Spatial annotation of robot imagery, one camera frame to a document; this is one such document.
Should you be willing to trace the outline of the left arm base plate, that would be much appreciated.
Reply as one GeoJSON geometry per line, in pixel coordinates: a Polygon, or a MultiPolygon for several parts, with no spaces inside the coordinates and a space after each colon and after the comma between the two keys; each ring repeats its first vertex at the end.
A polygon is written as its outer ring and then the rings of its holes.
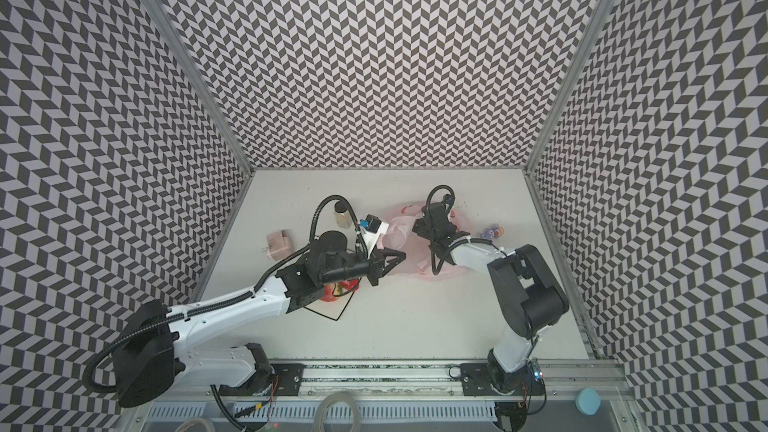
{"type": "Polygon", "coordinates": [[[303,382],[306,366],[298,362],[273,364],[269,370],[256,372],[252,382],[255,396],[296,397],[303,382]]]}

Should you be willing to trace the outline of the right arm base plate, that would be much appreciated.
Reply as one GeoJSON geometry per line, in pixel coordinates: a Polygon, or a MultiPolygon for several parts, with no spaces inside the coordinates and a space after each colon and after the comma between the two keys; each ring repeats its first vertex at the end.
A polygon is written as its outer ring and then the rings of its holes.
{"type": "Polygon", "coordinates": [[[525,364],[515,372],[505,372],[488,363],[467,362],[459,365],[459,371],[464,396],[545,395],[543,376],[531,364],[525,364]]]}

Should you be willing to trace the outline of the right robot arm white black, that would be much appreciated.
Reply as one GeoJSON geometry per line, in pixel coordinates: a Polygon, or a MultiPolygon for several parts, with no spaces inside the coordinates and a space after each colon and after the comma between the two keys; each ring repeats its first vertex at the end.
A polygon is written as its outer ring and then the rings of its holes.
{"type": "Polygon", "coordinates": [[[485,272],[490,277],[507,329],[487,356],[487,374],[498,393],[511,394],[540,375],[532,370],[532,352],[543,333],[569,312],[570,304],[540,251],[524,245],[506,251],[493,240],[472,237],[450,221],[454,190],[437,185],[428,194],[412,231],[429,242],[430,270],[445,265],[485,272]]]}

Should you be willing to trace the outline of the pink plastic bag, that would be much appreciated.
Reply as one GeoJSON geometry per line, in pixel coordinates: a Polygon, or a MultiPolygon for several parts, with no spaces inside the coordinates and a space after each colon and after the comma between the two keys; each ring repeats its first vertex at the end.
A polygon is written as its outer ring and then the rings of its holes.
{"type": "Polygon", "coordinates": [[[446,261],[438,275],[432,273],[429,241],[412,231],[415,221],[423,217],[424,202],[403,202],[387,209],[381,219],[388,223],[387,232],[377,245],[404,252],[406,259],[396,266],[392,275],[404,275],[425,281],[452,279],[469,272],[467,267],[451,265],[446,261]]]}

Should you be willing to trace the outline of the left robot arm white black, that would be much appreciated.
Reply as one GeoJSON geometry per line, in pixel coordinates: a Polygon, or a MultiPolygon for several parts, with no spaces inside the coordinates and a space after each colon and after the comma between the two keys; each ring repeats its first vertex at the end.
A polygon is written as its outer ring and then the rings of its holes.
{"type": "Polygon", "coordinates": [[[277,372],[258,343],[213,347],[229,331],[300,310],[328,285],[366,279],[373,286],[404,262],[402,251],[379,246],[388,225],[354,220],[355,244],[344,233],[312,232],[308,243],[270,267],[249,287],[214,299],[168,307],[143,304],[119,337],[86,363],[81,383],[112,394],[122,408],[152,402],[174,389],[210,387],[225,396],[270,394],[277,372]]]}

